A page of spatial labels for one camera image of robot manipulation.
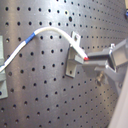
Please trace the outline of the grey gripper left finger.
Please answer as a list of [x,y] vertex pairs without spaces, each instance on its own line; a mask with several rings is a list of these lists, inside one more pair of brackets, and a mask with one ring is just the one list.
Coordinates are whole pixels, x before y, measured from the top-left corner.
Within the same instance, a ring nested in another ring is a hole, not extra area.
[[95,64],[83,65],[83,70],[88,77],[96,77],[100,73],[106,75],[112,75],[115,73],[115,71],[109,65],[95,65]]

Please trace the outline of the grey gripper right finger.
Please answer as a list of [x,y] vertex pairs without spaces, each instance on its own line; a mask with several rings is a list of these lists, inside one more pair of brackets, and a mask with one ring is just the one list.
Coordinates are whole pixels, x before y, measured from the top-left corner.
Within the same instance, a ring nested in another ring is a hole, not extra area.
[[113,61],[112,52],[114,48],[115,45],[111,44],[108,48],[104,48],[102,51],[88,53],[88,60]]

